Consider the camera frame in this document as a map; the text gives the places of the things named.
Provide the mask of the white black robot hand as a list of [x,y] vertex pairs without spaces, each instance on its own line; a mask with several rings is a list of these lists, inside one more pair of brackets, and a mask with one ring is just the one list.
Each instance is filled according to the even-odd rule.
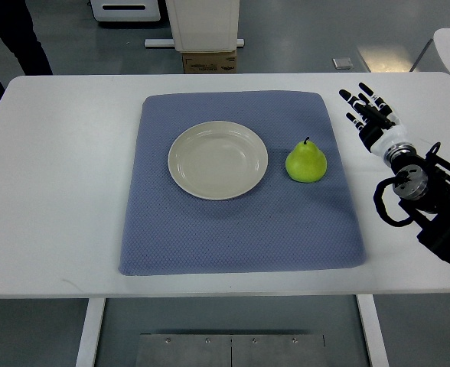
[[407,145],[407,131],[393,108],[365,83],[359,83],[357,95],[341,89],[339,95],[353,109],[347,119],[358,130],[364,147],[372,154],[388,160],[396,146]]

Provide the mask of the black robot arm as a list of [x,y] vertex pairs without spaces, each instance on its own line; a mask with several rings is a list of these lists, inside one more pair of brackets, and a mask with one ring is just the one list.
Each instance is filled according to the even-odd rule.
[[[373,201],[387,224],[400,228],[416,223],[421,229],[418,241],[450,264],[450,162],[438,156],[440,146],[435,143],[425,157],[409,144],[389,148],[383,159],[394,175],[377,184]],[[388,186],[407,218],[395,220],[386,211],[383,193]]]

